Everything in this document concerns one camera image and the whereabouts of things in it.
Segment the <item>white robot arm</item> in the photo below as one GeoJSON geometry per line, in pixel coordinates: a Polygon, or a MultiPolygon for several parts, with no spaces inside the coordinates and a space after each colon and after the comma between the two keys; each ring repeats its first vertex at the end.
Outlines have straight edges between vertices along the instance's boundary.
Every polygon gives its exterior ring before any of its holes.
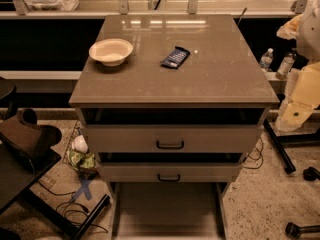
{"type": "Polygon", "coordinates": [[[320,106],[320,0],[279,28],[280,38],[296,40],[297,53],[308,60],[301,70],[288,73],[285,99],[281,102],[276,128],[283,132],[300,128],[320,106]]]}

